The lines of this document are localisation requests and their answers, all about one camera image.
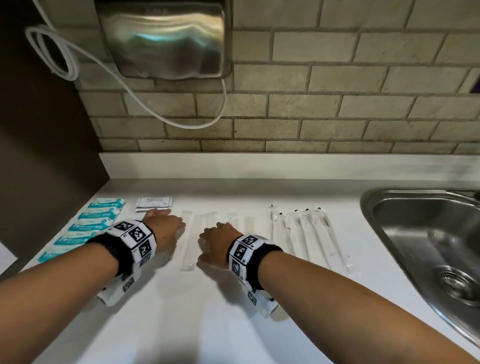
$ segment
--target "white countertop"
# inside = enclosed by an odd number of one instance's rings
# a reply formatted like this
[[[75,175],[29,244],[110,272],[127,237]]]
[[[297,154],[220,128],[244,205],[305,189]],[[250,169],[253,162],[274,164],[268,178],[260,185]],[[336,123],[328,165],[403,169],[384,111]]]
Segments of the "white countertop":
[[[452,182],[302,180],[111,180],[96,197],[122,197],[118,220],[135,217],[139,197],[174,197],[173,213],[237,212],[256,218],[270,236],[271,204],[283,211],[321,206],[339,243],[351,256],[360,284],[389,299],[480,359],[480,349],[443,321],[422,299],[373,232],[360,210],[363,192],[375,187],[463,187]],[[228,272],[213,277],[199,268],[180,272],[179,246],[166,265],[159,258],[108,308],[96,300],[74,319],[36,364],[291,364],[330,363],[283,310],[261,317]]]

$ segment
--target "beige brick tile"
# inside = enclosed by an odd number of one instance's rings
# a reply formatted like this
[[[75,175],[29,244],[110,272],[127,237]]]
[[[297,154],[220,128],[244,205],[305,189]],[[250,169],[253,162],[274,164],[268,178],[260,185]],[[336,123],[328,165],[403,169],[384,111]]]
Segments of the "beige brick tile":
[[[101,61],[108,60],[108,54],[103,44],[102,35],[99,30],[59,28],[57,29],[57,31],[60,36],[74,43],[80,48],[85,49],[87,52],[93,54]],[[79,60],[90,61],[90,59],[83,54],[76,54]]]
[[[436,121],[376,121],[369,122],[364,139],[428,140],[437,126]]]
[[[341,118],[406,118],[413,97],[343,96]]]
[[[202,140],[204,152],[263,152],[265,142],[259,140]]]
[[[389,153],[392,143],[384,142],[331,142],[329,153]]]
[[[177,119],[177,123],[187,125],[199,125],[205,123],[204,119]],[[212,126],[203,129],[182,129],[167,124],[167,133],[169,138],[231,138],[232,137],[232,120],[220,119]]]
[[[386,67],[313,66],[309,91],[376,92],[385,79]]]
[[[356,38],[353,33],[276,32],[273,60],[348,62]]]
[[[100,127],[98,126],[98,122],[96,121],[96,118],[90,118],[90,122],[92,123],[93,129],[95,130],[95,134],[98,137],[102,136],[102,131],[100,130]]]
[[[474,97],[420,96],[409,118],[471,119],[480,111],[480,99]]]
[[[229,94],[223,116],[265,116],[266,95]],[[198,115],[216,116],[222,106],[223,95],[197,95]]]
[[[442,121],[432,140],[480,141],[479,121]]]
[[[382,92],[455,93],[466,68],[391,67]]]
[[[450,154],[454,143],[395,143],[393,154]]]
[[[138,145],[134,139],[100,139],[104,152],[135,152]]]
[[[272,153],[325,153],[328,142],[267,140],[266,151]]]
[[[454,154],[480,154],[480,143],[460,143]]]
[[[105,138],[164,138],[163,122],[155,118],[97,118]]]
[[[153,90],[153,80],[126,78],[120,75],[113,63],[107,66],[114,71],[132,90]],[[80,85],[82,90],[123,90],[123,86],[107,71],[96,63],[80,64]]]
[[[162,116],[195,115],[194,96],[192,94],[136,93],[136,95],[148,107]],[[125,104],[127,105],[127,110],[130,115],[150,115],[129,94],[125,94]]]
[[[480,34],[450,34],[437,63],[480,63]]]
[[[333,117],[340,96],[327,95],[270,95],[268,116]]]
[[[268,61],[270,32],[233,32],[234,61]]]
[[[139,139],[142,152],[200,152],[200,140]]]
[[[225,78],[227,90],[233,90],[233,78]],[[222,83],[218,79],[191,79],[184,81],[156,80],[156,88],[161,92],[209,92],[223,91]]]
[[[234,0],[233,25],[315,26],[320,0]]]
[[[472,68],[468,73],[467,78],[465,79],[464,83],[460,87],[458,93],[459,94],[468,94],[472,90],[473,86],[477,83],[480,77],[480,68]]]
[[[320,26],[402,28],[411,0],[324,0]]]
[[[302,139],[361,139],[365,120],[304,120]]]
[[[355,62],[431,62],[442,34],[363,33]]]
[[[478,0],[417,0],[407,28],[479,29]]]
[[[235,138],[296,139],[298,120],[235,119]]]
[[[79,92],[85,110],[90,116],[126,115],[121,94],[108,92]]]
[[[307,66],[235,65],[235,89],[243,91],[303,91]]]
[[[93,0],[45,0],[50,19],[57,25],[98,25]]]

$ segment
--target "sink drain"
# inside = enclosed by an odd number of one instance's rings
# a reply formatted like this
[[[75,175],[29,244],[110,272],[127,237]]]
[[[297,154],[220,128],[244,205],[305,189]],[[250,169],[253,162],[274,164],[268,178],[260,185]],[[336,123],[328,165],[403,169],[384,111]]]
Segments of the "sink drain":
[[[480,306],[480,286],[468,274],[453,267],[441,267],[439,276],[450,296],[469,306]]]

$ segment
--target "forearm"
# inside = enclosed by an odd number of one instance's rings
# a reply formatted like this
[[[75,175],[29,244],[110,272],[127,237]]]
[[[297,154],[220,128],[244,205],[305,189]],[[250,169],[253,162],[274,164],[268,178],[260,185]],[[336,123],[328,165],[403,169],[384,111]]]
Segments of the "forearm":
[[[32,362],[117,270],[117,260],[91,243],[0,284],[0,363]]]
[[[334,363],[477,363],[400,307],[328,269],[272,252],[258,277]]]

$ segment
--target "stainless steel hand dryer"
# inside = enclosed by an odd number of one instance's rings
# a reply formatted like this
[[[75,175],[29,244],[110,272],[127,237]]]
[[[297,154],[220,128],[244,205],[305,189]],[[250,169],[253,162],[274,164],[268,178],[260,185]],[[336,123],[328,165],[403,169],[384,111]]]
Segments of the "stainless steel hand dryer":
[[[96,0],[108,48],[132,78],[224,78],[231,72],[230,0]]]

